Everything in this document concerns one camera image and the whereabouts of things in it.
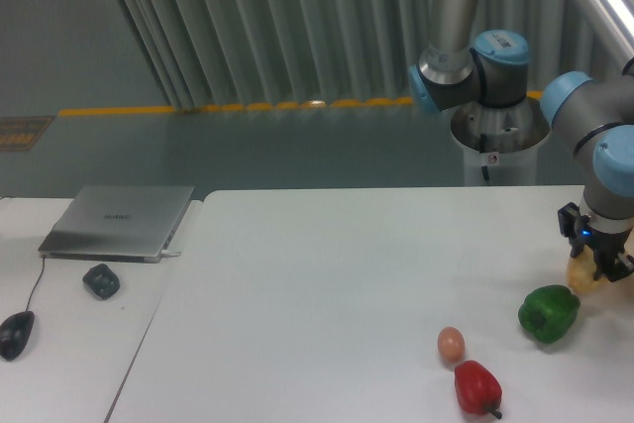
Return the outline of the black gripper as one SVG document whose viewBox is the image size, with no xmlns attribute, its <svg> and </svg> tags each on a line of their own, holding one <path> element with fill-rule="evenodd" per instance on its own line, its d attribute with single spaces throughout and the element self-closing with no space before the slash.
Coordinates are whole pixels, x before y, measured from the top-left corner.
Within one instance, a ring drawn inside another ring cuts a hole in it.
<svg viewBox="0 0 634 423">
<path fill-rule="evenodd" d="M 578 258 L 586 247 L 593 252 L 596 270 L 593 279 L 605 277 L 615 282 L 633 273 L 633 257 L 625 251 L 625 243 L 633 230 L 633 220 L 613 220 L 598 215 L 585 203 L 574 202 L 558 210 L 560 233 L 571 247 L 570 258 Z"/>
</svg>

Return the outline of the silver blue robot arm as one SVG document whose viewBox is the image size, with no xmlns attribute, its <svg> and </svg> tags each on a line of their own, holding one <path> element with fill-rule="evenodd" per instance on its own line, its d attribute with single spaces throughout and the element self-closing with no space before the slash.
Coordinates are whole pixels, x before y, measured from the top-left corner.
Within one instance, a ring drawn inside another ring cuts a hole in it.
<svg viewBox="0 0 634 423">
<path fill-rule="evenodd" d="M 432 0 L 428 46 L 409 70 L 416 103 L 454 110 L 451 131 L 469 185 L 532 179 L 538 147 L 558 135 L 586 174 L 580 201 L 558 213 L 573 258 L 588 255 L 593 279 L 633 272 L 633 0 L 575 0 L 620 67 L 598 82 L 580 71 L 528 95 L 527 41 L 506 30 L 471 36 L 477 0 Z"/>
</svg>

